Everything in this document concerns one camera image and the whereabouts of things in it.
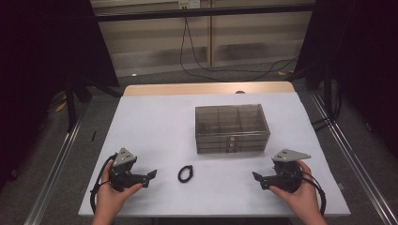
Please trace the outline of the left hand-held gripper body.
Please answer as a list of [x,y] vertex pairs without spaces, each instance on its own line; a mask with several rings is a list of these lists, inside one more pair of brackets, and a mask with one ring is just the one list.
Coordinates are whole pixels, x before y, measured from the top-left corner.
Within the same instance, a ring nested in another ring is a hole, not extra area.
[[130,170],[136,160],[137,157],[126,148],[120,149],[109,171],[109,180],[113,189],[123,192],[125,188],[132,186]]

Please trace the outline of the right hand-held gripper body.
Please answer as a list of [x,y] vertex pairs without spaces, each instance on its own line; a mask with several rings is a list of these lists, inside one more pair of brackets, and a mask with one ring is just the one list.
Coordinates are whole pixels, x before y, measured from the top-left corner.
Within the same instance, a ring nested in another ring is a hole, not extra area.
[[293,193],[299,189],[302,180],[302,169],[298,161],[311,156],[298,151],[283,149],[272,157],[273,169],[276,172],[275,187]]

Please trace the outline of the smoky clear drawer box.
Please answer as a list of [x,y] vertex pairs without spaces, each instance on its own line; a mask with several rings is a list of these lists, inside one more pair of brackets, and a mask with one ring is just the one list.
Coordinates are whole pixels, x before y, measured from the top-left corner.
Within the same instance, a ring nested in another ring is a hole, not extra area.
[[195,140],[203,136],[269,135],[261,104],[195,108]]

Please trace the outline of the person's right hand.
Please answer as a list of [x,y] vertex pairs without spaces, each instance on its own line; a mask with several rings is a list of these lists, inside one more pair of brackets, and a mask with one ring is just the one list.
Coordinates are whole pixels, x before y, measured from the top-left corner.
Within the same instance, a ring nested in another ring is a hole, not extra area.
[[288,193],[274,186],[270,186],[269,190],[284,200],[295,215],[302,220],[309,220],[320,215],[315,188],[307,181],[303,181],[294,193]]

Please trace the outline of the person's left hand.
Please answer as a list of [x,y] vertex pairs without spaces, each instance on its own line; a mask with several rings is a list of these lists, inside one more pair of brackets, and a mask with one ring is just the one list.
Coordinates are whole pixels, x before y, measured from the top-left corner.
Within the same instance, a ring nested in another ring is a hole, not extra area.
[[100,220],[112,220],[115,218],[125,201],[143,187],[142,184],[136,184],[122,192],[113,189],[109,179],[109,171],[112,165],[113,161],[110,160],[106,164],[100,179],[95,213],[95,218]]

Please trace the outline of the white table cover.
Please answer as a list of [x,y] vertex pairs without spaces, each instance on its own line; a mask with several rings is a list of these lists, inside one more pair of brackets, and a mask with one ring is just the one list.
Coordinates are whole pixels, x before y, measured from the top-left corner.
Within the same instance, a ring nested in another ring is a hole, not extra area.
[[[198,106],[261,104],[270,137],[264,152],[199,155]],[[283,149],[309,154],[306,164],[326,193],[326,216],[350,211],[297,93],[123,97],[97,164],[121,148],[137,161],[132,170],[156,170],[148,187],[126,201],[123,217],[285,217],[285,202],[254,180],[272,175],[271,158]]]

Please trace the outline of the black stand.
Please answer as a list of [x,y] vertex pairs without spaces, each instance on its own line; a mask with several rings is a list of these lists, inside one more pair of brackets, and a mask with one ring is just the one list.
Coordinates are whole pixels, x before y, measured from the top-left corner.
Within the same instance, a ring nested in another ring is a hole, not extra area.
[[89,102],[92,96],[87,89],[86,80],[81,77],[67,78],[65,94],[69,117],[68,132],[71,132],[77,123],[74,97],[77,97],[81,102]]
[[332,70],[330,65],[325,65],[325,74],[323,79],[323,97],[319,99],[322,103],[322,118],[312,122],[312,125],[318,125],[315,130],[331,126],[339,117],[342,106],[342,95],[340,87],[333,91]]

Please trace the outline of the black curtain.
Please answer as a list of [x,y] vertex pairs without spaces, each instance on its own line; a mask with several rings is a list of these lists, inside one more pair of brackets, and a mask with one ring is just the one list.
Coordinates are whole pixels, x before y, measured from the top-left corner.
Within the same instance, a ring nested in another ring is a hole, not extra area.
[[398,158],[398,0],[315,0],[296,70],[329,72]]
[[53,96],[119,86],[90,0],[0,0],[0,191],[32,148]]

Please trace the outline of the black horizontal bar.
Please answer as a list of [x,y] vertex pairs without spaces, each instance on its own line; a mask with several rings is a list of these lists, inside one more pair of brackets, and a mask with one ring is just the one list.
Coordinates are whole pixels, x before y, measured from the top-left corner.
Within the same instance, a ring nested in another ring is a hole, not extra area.
[[212,7],[195,9],[174,9],[147,12],[106,13],[91,17],[95,22],[121,22],[138,20],[157,20],[206,16],[229,16],[262,13],[306,12],[316,9],[316,3],[293,5],[270,5],[256,7]]

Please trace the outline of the metal floor rail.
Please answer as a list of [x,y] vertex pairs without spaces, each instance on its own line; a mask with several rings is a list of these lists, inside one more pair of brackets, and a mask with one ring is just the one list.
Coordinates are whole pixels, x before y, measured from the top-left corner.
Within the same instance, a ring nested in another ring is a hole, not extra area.
[[50,170],[50,173],[47,176],[47,179],[23,225],[40,225],[40,222],[42,221],[45,211],[49,205],[50,199],[53,196],[59,176],[69,156],[70,149],[74,145],[75,139],[79,133],[81,123],[86,115],[88,107],[89,104],[84,104],[81,107],[75,125],[71,128],[71,131],[67,132],[66,138],[59,149],[59,153]]
[[338,123],[335,120],[332,120],[327,114],[326,103],[324,100],[315,92],[311,92],[310,95],[322,116],[322,120],[326,122],[329,131],[343,152],[343,155],[351,167],[351,170],[357,176],[360,185],[362,186],[364,192],[366,193],[368,199],[372,203],[383,223],[385,225],[398,225],[397,216],[394,215],[387,200],[380,192],[369,173],[367,173],[366,169],[363,167],[360,159],[357,157],[351,144],[341,131]]

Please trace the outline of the white wall outlet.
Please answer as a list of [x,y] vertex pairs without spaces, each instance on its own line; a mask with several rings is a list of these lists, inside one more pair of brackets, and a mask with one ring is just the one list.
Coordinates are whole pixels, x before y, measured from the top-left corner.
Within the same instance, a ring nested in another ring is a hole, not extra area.
[[178,0],[178,7],[180,9],[196,9],[201,7],[200,0]]

